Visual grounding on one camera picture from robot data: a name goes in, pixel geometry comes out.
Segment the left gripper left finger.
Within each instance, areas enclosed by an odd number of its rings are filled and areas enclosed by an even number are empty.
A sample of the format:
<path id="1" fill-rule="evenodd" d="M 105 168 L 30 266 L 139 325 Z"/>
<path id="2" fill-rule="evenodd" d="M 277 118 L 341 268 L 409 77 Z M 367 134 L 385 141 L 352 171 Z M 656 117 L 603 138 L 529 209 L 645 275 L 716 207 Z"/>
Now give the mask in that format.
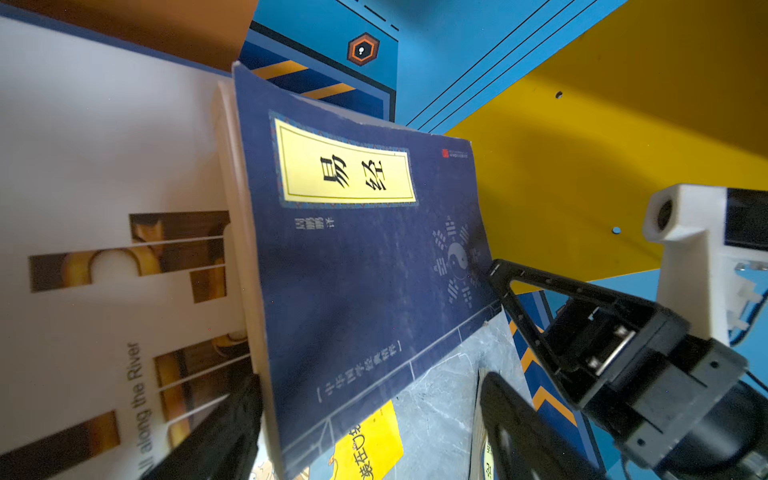
<path id="1" fill-rule="evenodd" d="M 252 375 L 217 408 L 146 479 L 247 479 L 258 453 L 263 399 Z"/>

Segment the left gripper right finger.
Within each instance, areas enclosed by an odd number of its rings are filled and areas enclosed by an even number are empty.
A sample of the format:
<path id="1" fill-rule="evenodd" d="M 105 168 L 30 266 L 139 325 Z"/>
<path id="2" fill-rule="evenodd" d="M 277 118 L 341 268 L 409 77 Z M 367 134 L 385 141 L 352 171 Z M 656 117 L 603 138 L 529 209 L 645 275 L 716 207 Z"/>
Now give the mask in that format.
<path id="1" fill-rule="evenodd" d="M 480 385 L 483 425 L 500 479 L 603 479 L 502 376 L 489 372 Z"/>

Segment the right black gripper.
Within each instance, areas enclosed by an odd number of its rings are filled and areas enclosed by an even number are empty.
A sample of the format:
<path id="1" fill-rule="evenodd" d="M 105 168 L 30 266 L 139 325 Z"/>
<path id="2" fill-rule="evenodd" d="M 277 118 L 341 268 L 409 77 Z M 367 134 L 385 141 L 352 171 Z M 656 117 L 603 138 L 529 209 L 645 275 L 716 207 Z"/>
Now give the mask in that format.
<path id="1" fill-rule="evenodd" d="M 654 302 L 502 259 L 488 279 L 562 395 L 644 467 L 671 465 L 747 370 Z"/>

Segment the yellow book with cartoon man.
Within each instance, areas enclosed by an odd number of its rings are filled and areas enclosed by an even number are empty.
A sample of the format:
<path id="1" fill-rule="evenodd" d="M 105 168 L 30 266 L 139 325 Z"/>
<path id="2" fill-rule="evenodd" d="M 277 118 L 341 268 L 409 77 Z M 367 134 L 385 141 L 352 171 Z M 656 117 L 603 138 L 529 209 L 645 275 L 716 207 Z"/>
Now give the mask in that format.
<path id="1" fill-rule="evenodd" d="M 389 401 L 354 426 L 296 479 L 384 479 L 403 456 L 394 404 Z"/>

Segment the white book with brown bars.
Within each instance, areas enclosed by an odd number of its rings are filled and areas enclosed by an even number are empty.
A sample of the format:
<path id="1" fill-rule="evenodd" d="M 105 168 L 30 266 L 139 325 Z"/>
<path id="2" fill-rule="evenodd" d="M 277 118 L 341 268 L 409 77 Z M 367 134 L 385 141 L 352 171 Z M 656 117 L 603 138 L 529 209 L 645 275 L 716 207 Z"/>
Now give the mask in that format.
<path id="1" fill-rule="evenodd" d="M 146 479 L 253 375 L 223 75 L 1 9 L 1 475 Z"/>

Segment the dark blue book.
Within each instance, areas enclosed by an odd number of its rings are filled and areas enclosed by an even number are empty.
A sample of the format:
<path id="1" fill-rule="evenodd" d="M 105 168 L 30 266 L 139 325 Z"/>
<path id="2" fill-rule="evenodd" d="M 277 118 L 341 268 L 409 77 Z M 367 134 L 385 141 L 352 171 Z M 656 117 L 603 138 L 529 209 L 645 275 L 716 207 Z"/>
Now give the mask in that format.
<path id="1" fill-rule="evenodd" d="M 269 369 L 263 292 L 259 278 L 257 238 L 248 184 L 246 158 L 237 109 L 235 83 L 220 81 L 213 97 L 212 116 L 225 187 L 239 285 L 254 372 L 259 376 L 264 422 L 263 435 L 276 477 L 284 479 L 285 462 L 279 441 L 274 391 Z"/>
<path id="2" fill-rule="evenodd" d="M 495 480 L 497 478 L 493 451 L 485 428 L 481 407 L 482 383 L 489 371 L 478 371 L 472 441 L 470 446 L 469 480 Z"/>
<path id="3" fill-rule="evenodd" d="M 500 303 L 468 141 L 232 80 L 290 479 Z"/>

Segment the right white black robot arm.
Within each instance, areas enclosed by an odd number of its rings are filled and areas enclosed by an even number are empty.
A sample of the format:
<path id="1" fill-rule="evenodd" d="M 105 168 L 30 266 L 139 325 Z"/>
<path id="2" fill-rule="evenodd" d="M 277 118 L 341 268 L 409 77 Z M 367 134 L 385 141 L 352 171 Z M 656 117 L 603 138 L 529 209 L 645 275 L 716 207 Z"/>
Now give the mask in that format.
<path id="1" fill-rule="evenodd" d="M 567 404 L 670 479 L 763 479 L 767 400 L 747 360 L 674 311 L 507 260 L 489 283 Z"/>

